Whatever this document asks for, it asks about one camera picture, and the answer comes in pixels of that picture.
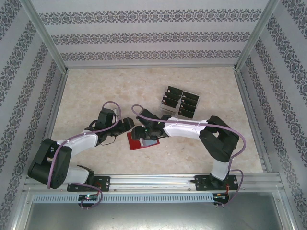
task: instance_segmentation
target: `marble floor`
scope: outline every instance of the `marble floor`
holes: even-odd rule
[[[160,102],[170,85],[200,95],[195,120],[219,116],[247,140],[246,150],[235,158],[232,168],[262,172],[235,76],[225,68],[83,69],[70,70],[52,139],[79,134],[98,118],[105,101],[115,101],[122,118],[131,117],[133,104],[141,104],[161,116]],[[112,137],[104,143],[113,141]],[[242,147],[240,140],[235,152]],[[209,173],[213,159],[200,141],[181,137],[164,138],[149,148],[130,150],[126,134],[114,144],[88,149],[72,157],[96,174]]]

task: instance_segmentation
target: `purple cable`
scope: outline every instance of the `purple cable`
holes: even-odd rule
[[[134,107],[140,107],[143,109],[143,107],[139,104],[134,104],[132,107],[131,107],[131,110],[133,111],[133,113],[136,115],[136,116],[139,116],[143,119],[146,119],[146,120],[149,120],[149,121],[156,121],[156,122],[163,122],[163,123],[178,123],[178,124],[187,124],[187,125],[199,125],[199,126],[209,126],[209,127],[214,127],[214,128],[221,128],[221,129],[225,129],[225,130],[228,130],[230,132],[233,132],[235,134],[237,134],[239,137],[241,137],[242,141],[243,141],[243,147],[242,149],[236,153],[235,155],[233,155],[230,160],[229,160],[229,165],[228,165],[228,170],[230,170],[230,167],[231,167],[231,164],[232,164],[232,161],[233,161],[233,158],[240,155],[246,148],[246,140],[245,138],[243,137],[242,134],[240,134],[239,132],[235,131],[234,129],[232,128],[228,128],[228,127],[225,127],[225,126],[219,126],[219,125],[213,125],[213,124],[208,124],[208,123],[197,123],[197,122],[190,122],[190,121],[170,121],[170,120],[158,120],[158,119],[152,119],[152,118],[148,118],[148,117],[145,117],[145,116],[142,116],[140,115],[139,113],[137,113],[133,108]]]
[[[91,208],[94,208],[95,206],[97,206],[97,205],[102,201],[102,191],[101,191],[99,188],[97,188],[97,187],[95,187],[95,186],[88,185],[88,184],[81,184],[81,183],[72,183],[72,184],[78,185],[78,186],[84,186],[84,187],[89,187],[89,188],[96,189],[96,190],[101,194],[100,199],[99,199],[95,204],[93,204],[92,206],[87,207],[87,208],[86,208],[87,210],[89,210],[89,209],[91,209]],[[84,209],[84,208],[85,208],[85,207],[82,206],[82,204],[83,204],[84,201],[85,201],[85,200],[82,200],[81,203],[80,203],[81,209]]]
[[[244,174],[243,174],[242,170],[240,170],[240,169],[231,169],[230,171],[240,172],[241,173],[241,181],[240,181],[240,184],[239,184],[238,189],[236,190],[234,196],[226,204],[223,204],[223,203],[221,203],[219,201],[215,201],[215,203],[219,204],[220,207],[225,207],[225,206],[229,205],[234,200],[234,198],[238,194],[238,192],[239,192],[239,190],[241,188],[241,185],[243,183]]]
[[[102,105],[102,108],[104,108],[105,105],[108,104],[108,103],[113,103],[113,104],[115,104],[115,105],[118,107],[119,116],[118,116],[117,121],[116,121],[113,125],[111,125],[110,127],[108,127],[108,128],[104,128],[104,129],[101,129],[101,130],[92,131],[92,132],[88,132],[88,133],[81,133],[81,134],[78,134],[78,135],[76,135],[76,136],[73,136],[73,137],[69,138],[68,140],[66,140],[66,141],[64,141],[62,144],[60,144],[59,147],[57,148],[55,154],[54,154],[53,161],[52,161],[52,163],[51,163],[51,167],[50,167],[50,171],[49,171],[49,177],[48,177],[48,183],[47,183],[47,188],[48,188],[48,189],[50,189],[52,173],[53,173],[53,169],[54,169],[54,165],[55,165],[55,162],[56,162],[58,153],[59,153],[59,151],[60,151],[60,149],[62,148],[63,145],[65,145],[67,142],[69,142],[69,141],[71,141],[71,140],[73,140],[73,139],[75,139],[75,138],[81,137],[81,136],[85,136],[85,135],[89,135],[89,134],[93,134],[93,133],[99,133],[99,132],[107,131],[107,130],[113,128],[114,126],[116,126],[117,123],[120,121],[120,119],[121,119],[121,109],[120,109],[119,104],[117,104],[116,102],[113,102],[113,101],[108,101],[108,102],[105,102],[105,103]]]

